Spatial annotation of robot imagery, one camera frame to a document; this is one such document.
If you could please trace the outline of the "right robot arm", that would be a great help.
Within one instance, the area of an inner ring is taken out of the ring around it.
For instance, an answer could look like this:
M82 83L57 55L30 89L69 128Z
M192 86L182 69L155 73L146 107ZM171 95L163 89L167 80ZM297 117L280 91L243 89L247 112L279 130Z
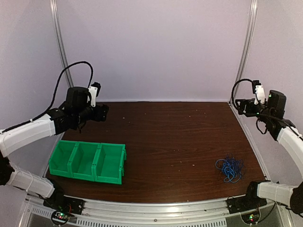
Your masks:
M290 155L300 173L303 173L303 136L296 126L284 119L286 96L276 90L270 90L264 97L262 86L256 86L255 98L234 99L232 104L240 115L256 117L265 123L266 131ZM287 206L297 215L303 214L303 184L291 186L272 181L253 182L253 191L243 197L246 208L254 208L262 199L268 199Z

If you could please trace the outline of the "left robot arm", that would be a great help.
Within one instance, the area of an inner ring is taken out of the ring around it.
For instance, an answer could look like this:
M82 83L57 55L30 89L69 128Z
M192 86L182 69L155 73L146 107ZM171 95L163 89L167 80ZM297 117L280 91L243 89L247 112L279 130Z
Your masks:
M45 113L19 126L0 132L0 184L11 185L36 193L58 210L68 206L68 199L57 192L49 179L26 171L9 160L9 155L37 140L62 134L69 129L80 131L87 121L104 122L109 107L98 105L96 98L101 90L97 82L85 87L71 87L66 100L58 108L48 108Z

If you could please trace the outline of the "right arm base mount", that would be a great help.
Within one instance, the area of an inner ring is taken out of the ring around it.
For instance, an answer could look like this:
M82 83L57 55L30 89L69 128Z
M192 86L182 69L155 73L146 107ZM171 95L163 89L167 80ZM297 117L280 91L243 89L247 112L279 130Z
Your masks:
M267 200L245 195L228 197L226 204L230 214L239 213L245 224L255 225L260 220L260 208L267 205Z

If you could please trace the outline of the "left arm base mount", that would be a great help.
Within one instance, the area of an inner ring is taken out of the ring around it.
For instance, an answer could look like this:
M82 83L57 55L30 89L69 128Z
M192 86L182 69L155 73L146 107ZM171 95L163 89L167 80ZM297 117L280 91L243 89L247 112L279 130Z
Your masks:
M43 205L52 208L50 220L57 226L62 227L69 222L74 223L77 215L81 215L84 208L84 200L63 196L61 199L43 198Z

